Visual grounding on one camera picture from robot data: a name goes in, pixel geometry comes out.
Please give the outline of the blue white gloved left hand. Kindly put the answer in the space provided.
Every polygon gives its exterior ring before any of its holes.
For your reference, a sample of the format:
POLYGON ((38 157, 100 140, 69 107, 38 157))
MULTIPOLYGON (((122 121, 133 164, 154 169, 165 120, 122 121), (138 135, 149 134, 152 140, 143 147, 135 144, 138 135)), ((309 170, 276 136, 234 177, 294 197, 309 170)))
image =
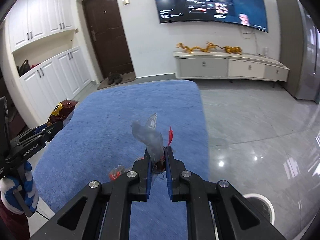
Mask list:
POLYGON ((29 161, 23 164, 24 175, 1 179, 1 201, 14 214, 31 217, 39 202, 39 194, 32 175, 29 161))

